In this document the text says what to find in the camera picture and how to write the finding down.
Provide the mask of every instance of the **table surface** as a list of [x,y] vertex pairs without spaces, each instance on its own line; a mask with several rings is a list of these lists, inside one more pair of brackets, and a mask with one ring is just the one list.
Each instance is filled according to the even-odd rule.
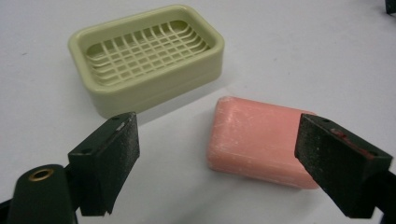
[[[17,178],[66,154],[105,119],[67,49],[75,31],[175,3],[224,37],[216,81],[137,115],[141,157],[114,212],[80,223],[379,223],[344,217],[321,189],[211,171],[216,101],[314,111],[396,156],[396,17],[383,0],[0,1],[0,202]],[[390,170],[395,173],[393,165]]]

